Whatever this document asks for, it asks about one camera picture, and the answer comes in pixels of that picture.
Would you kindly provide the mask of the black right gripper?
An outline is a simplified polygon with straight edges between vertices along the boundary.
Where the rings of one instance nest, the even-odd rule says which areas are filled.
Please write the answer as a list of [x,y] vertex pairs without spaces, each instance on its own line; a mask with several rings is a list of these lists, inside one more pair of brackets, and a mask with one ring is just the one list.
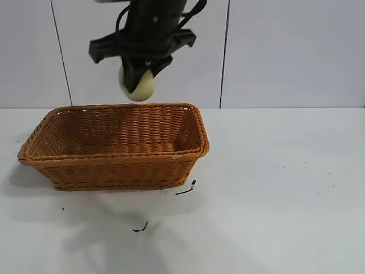
[[122,86],[133,93],[138,86],[150,84],[163,69],[172,63],[172,54],[187,45],[192,47],[196,35],[184,26],[193,14],[157,15],[123,14],[115,22],[114,32],[89,44],[94,63],[107,58],[120,58]]

